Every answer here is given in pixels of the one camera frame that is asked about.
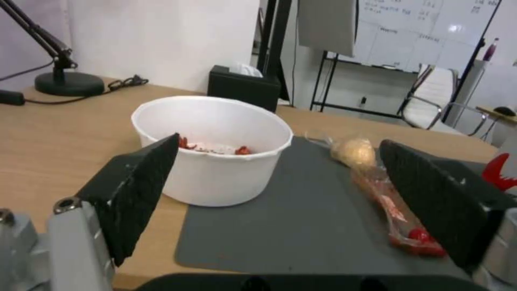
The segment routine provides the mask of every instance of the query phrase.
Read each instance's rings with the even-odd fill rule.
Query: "black tissue box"
[[[243,101],[271,112],[277,109],[280,88],[277,78],[245,76],[217,65],[208,77],[208,96]]]

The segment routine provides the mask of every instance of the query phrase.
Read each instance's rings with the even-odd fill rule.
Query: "chair armrest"
[[[474,129],[474,131],[473,131],[471,134],[469,134],[468,136],[473,136],[473,135],[475,135],[476,133],[478,133],[479,129],[481,129],[481,127],[482,127],[482,126],[484,125],[484,123],[486,122],[486,119],[487,119],[487,117],[488,117],[488,114],[485,114],[485,113],[483,113],[483,112],[481,112],[481,111],[479,111],[479,110],[477,110],[477,109],[474,109],[474,108],[472,108],[472,107],[469,107],[469,106],[467,106],[467,105],[465,105],[465,104],[456,103],[456,102],[450,102],[449,104],[447,104],[447,106],[446,106],[445,108],[446,108],[446,109],[449,109],[449,107],[451,107],[451,108],[452,108],[453,106],[459,106],[459,107],[461,107],[461,108],[463,108],[463,109],[467,109],[467,110],[472,111],[472,112],[477,112],[477,113],[479,113],[479,114],[481,115],[481,122],[478,124],[478,126],[476,126],[476,128]]]
[[[436,104],[436,103],[434,103],[434,102],[432,102],[432,101],[429,101],[429,100],[427,100],[427,99],[424,99],[424,98],[421,98],[421,97],[418,97],[418,96],[415,96],[415,95],[411,95],[411,96],[409,96],[408,100],[410,100],[411,98],[414,98],[414,99],[420,100],[420,101],[422,101],[422,102],[425,102],[425,103],[427,103],[427,104],[433,105],[433,106],[434,106],[434,107],[436,107],[436,109],[438,110],[438,113],[437,113],[437,114],[436,114],[436,116],[434,117],[433,121],[431,122],[431,124],[429,125],[429,127],[428,127],[428,128],[426,128],[426,130],[430,130],[430,129],[431,129],[431,128],[436,124],[436,122],[440,119],[440,117],[442,117],[443,108],[442,108],[440,105],[438,105],[438,104]],[[402,118],[404,118],[404,109],[402,109],[402,111],[401,111],[401,112],[402,112]]]

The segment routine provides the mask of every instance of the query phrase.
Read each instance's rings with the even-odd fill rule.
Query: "computer mouse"
[[[506,116],[511,116],[511,117],[515,116],[515,112],[505,106],[497,107],[494,109],[494,111],[497,113],[501,113],[502,115],[506,115]]]

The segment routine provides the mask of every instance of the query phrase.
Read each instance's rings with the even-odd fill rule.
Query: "metal screw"
[[[54,204],[54,214],[65,213],[81,207],[81,200],[75,196],[59,200]]]
[[[7,226],[14,225],[14,214],[7,208],[0,208],[0,224]]]

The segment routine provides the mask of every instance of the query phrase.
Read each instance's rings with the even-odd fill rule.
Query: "lamp arm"
[[[70,58],[72,50],[41,26],[37,25],[12,0],[0,0],[0,7],[54,59],[56,67],[76,68]]]

